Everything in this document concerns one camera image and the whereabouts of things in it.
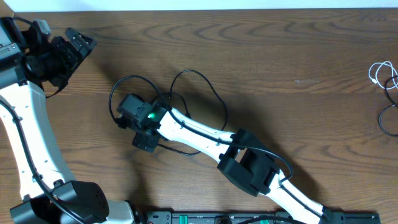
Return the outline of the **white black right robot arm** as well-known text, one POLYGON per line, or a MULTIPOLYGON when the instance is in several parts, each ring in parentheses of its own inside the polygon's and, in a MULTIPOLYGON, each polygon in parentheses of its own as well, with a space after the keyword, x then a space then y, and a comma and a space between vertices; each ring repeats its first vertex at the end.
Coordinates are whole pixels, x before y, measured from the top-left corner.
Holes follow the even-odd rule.
POLYGON ((275 163, 280 156, 267 150, 250 132, 213 129, 167 103, 147 103, 136 95, 127 95, 117 111, 119 126, 136 132, 134 146, 152 152, 160 138, 186 144, 214 159, 218 170, 237 188, 254 197, 269 197, 294 220, 331 223, 330 212, 291 184, 275 163))

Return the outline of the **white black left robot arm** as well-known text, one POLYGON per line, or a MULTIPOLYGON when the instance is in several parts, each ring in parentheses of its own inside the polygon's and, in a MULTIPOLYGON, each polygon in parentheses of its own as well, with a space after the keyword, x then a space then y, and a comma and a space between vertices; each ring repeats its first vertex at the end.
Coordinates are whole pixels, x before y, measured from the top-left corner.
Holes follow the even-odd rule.
POLYGON ((22 203, 14 223, 137 223, 127 201, 108 200, 94 182, 76 180, 60 152, 46 109, 43 83, 63 90, 96 46, 68 28, 52 37, 46 21, 18 27, 1 18, 1 120, 17 162, 22 203))

